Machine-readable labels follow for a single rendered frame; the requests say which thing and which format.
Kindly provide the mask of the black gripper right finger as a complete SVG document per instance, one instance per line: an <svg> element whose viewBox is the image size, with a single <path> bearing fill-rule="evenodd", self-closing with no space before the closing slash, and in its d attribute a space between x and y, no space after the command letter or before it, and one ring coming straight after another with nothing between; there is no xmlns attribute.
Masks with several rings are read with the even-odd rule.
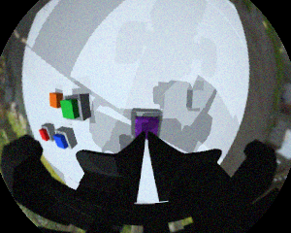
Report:
<svg viewBox="0 0 291 233"><path fill-rule="evenodd" d="M148 131L148 150L150 162L152 162L152 172L154 185L158 193L158 201L169 201L168 195L172 193L173 186L188 168L204 166L204 164L218 163L222 150L211 149L207 151L183 152L170 147L160 137Z"/></svg>

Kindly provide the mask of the blue button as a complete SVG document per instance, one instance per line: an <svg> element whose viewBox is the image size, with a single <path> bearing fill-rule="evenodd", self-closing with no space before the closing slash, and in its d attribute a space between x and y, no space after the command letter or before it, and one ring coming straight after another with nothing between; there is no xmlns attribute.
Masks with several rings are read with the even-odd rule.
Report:
<svg viewBox="0 0 291 233"><path fill-rule="evenodd" d="M60 128L55 129L55 135L52 136L55 137L55 143L58 148L68 148L72 150L77 144L75 131L73 131L71 127L67 128L61 125Z"/></svg>

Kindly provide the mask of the red button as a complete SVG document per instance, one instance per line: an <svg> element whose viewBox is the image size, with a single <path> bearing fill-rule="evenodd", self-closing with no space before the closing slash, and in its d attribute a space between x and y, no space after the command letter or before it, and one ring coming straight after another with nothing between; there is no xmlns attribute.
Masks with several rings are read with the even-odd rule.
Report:
<svg viewBox="0 0 291 233"><path fill-rule="evenodd" d="M49 141L50 143L51 141L55 141L55 137L52 136L55 135L55 125L44 123L44 125L41 125L40 135L45 141Z"/></svg>

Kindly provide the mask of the orange block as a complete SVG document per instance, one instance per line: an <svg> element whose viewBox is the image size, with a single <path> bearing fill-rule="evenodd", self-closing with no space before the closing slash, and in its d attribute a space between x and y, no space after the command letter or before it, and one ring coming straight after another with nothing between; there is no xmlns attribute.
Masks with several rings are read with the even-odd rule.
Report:
<svg viewBox="0 0 291 233"><path fill-rule="evenodd" d="M61 106L60 101L63 101L63 93L49 93L49 104L52 105L53 108L59 109Z"/></svg>

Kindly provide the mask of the purple button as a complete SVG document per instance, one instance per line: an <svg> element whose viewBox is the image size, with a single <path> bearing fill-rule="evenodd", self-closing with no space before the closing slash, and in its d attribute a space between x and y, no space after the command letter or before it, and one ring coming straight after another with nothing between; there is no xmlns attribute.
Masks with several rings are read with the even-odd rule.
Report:
<svg viewBox="0 0 291 233"><path fill-rule="evenodd" d="M156 109L133 109L131 112L131 139L137 139L139 133L148 131L160 137L162 113Z"/></svg>

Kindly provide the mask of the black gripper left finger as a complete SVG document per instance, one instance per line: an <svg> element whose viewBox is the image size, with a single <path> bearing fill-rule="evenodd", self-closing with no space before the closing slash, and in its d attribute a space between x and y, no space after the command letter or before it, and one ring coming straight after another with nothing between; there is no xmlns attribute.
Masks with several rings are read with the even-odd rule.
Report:
<svg viewBox="0 0 291 233"><path fill-rule="evenodd" d="M134 202L138 202L138 187L141 187L143 170L143 152L145 152L146 133L139 133L137 139L131 141L126 148L117 154L95 150L76 152L77 162L83 173L107 176L107 178L129 180L130 193Z"/></svg>

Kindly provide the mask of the green button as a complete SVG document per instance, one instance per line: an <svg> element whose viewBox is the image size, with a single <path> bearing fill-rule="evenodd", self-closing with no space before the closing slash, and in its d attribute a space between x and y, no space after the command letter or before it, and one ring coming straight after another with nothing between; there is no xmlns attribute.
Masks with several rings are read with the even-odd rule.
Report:
<svg viewBox="0 0 291 233"><path fill-rule="evenodd" d="M91 117L88 93L69 94L69 96L67 94L63 98L64 101L60 101L60 109L64 119L85 121L88 117Z"/></svg>

